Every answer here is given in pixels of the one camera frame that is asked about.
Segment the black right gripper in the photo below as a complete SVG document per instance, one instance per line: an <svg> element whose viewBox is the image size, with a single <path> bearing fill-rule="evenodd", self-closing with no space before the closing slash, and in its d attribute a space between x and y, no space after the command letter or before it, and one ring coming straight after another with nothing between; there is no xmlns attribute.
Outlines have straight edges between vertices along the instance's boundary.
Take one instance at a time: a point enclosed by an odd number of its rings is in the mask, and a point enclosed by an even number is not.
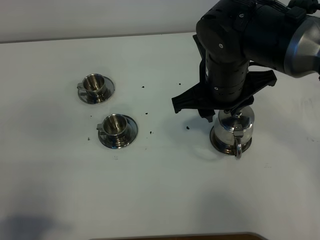
<svg viewBox="0 0 320 240"><path fill-rule="evenodd" d="M254 102L254 94L276 84L273 70L249 71L250 66L258 64L247 59L218 63L207 53L196 34L193 39L201 56L199 83L172 98L175 113L196 109L209 123L213 122L215 110L223 110L225 119L249 118L249 105Z"/></svg>

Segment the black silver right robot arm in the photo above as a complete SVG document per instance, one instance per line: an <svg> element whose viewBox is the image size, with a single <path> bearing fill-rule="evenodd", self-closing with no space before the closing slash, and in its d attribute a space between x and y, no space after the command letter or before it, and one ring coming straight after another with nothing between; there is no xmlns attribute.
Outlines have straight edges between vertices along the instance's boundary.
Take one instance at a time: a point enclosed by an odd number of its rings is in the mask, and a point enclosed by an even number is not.
<svg viewBox="0 0 320 240"><path fill-rule="evenodd" d="M209 122L235 115L276 83L275 71L301 78L320 71L317 0L221 0L196 24L199 83L174 97L175 112L196 109Z"/></svg>

